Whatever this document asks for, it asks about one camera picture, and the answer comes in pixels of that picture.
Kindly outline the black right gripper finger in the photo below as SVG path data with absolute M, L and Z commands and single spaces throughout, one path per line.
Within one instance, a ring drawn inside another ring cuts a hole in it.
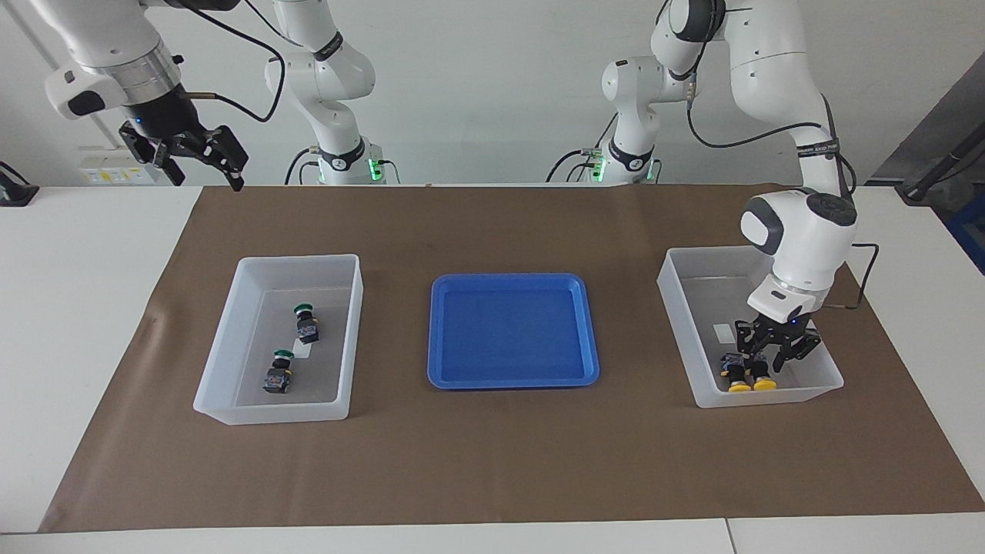
M 152 167 L 162 171 L 163 175 L 174 186 L 183 185 L 185 173 L 177 165 L 177 162 L 172 160 L 168 144 L 155 144 L 149 138 L 138 133 L 131 122 L 124 122 L 120 125 L 119 135 L 137 162 L 141 162 L 143 165 L 152 165 Z
M 228 126 L 221 125 L 205 131 L 204 143 L 203 162 L 221 172 L 234 192 L 240 192 L 244 186 L 242 172 L 249 161 L 249 154 L 235 133 Z

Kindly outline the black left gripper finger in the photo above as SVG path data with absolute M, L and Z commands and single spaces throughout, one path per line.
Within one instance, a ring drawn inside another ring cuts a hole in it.
M 778 372 L 782 371 L 786 362 L 803 360 L 821 342 L 820 334 L 816 329 L 811 329 L 810 327 L 793 333 L 784 332 L 777 334 L 775 336 L 775 343 L 778 346 L 778 351 L 773 358 L 773 371 L 778 374 Z
M 735 322 L 736 350 L 750 360 L 761 357 L 768 344 L 768 325 L 762 322 Z

